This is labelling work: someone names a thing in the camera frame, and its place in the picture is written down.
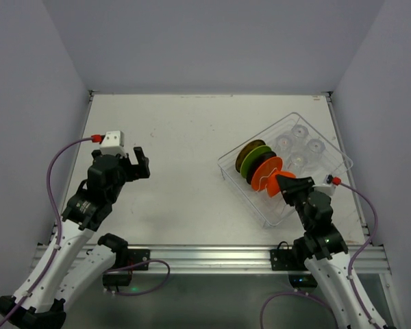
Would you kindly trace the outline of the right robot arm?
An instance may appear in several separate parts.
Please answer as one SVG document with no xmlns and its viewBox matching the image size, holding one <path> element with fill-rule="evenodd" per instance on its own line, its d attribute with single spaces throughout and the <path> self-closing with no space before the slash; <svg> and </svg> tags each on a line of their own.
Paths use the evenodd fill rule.
<svg viewBox="0 0 411 329">
<path fill-rule="evenodd" d="M 365 291 L 354 267 L 357 254 L 351 254 L 333 223 L 332 195 L 340 178 L 327 176 L 317 185 L 311 177 L 275 177 L 287 205 L 299 216 L 304 235 L 292 250 L 297 261 L 312 274 L 329 302 L 338 328 L 387 328 Z"/>
</svg>

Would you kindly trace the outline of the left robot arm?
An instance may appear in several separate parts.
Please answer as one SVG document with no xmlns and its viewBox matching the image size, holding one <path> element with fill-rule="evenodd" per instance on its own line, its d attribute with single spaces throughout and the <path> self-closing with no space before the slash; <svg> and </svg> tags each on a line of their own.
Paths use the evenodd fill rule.
<svg viewBox="0 0 411 329">
<path fill-rule="evenodd" d="M 66 310 L 76 297 L 104 271 L 129 269 L 128 243 L 104 234 L 86 259 L 72 264 L 85 244 L 112 212 L 128 182 L 150 176 L 149 159 L 141 147 L 134 148 L 137 164 L 128 154 L 92 152 L 86 179 L 57 215 L 57 232 L 28 279 L 12 294 L 0 297 L 0 314 L 17 328 L 61 328 Z"/>
</svg>

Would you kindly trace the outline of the orange plastic plate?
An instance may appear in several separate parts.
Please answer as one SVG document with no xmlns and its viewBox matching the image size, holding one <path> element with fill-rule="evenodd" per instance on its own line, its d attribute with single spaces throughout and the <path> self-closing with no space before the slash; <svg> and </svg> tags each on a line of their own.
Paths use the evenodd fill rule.
<svg viewBox="0 0 411 329">
<path fill-rule="evenodd" d="M 251 179 L 251 187 L 254 191 L 261 191 L 266 186 L 268 177 L 275 171 L 280 171 L 283 160 L 278 156 L 273 156 L 265 160 L 254 172 Z"/>
</svg>

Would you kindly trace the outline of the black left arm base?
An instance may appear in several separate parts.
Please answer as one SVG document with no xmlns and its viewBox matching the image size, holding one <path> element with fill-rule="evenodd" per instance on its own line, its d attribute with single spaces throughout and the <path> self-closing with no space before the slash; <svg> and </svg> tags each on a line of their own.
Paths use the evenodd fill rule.
<svg viewBox="0 0 411 329">
<path fill-rule="evenodd" d="M 150 259 L 150 250 L 143 248 L 130 249 L 128 242 L 113 234 L 105 234 L 99 238 L 98 245 L 108 247 L 115 254 L 115 262 L 111 269 L 118 269 L 130 265 L 135 265 Z M 127 287 L 132 281 L 133 270 L 126 273 L 103 274 L 102 283 L 107 289 L 114 288 L 119 292 L 120 287 Z"/>
</svg>

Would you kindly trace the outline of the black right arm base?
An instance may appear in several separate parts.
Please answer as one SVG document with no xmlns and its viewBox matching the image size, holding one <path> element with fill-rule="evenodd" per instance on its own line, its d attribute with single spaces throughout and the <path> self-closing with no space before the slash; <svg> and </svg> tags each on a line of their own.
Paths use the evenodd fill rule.
<svg viewBox="0 0 411 329">
<path fill-rule="evenodd" d="M 288 281 L 294 289 L 313 291 L 318 287 L 313 275 L 297 260 L 292 247 L 286 241 L 281 241 L 270 249 L 269 255 L 271 270 L 286 272 Z"/>
</svg>

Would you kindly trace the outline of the orange plastic bowl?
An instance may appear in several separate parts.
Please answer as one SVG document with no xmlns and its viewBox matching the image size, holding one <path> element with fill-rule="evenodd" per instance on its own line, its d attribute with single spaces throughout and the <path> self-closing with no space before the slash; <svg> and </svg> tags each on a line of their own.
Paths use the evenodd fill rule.
<svg viewBox="0 0 411 329">
<path fill-rule="evenodd" d="M 277 182 L 277 176 L 284 176 L 287 178 L 296 178 L 296 175 L 289 171 L 274 171 L 267 179 L 266 192 L 269 197 L 274 197 L 280 192 L 280 187 Z"/>
</svg>

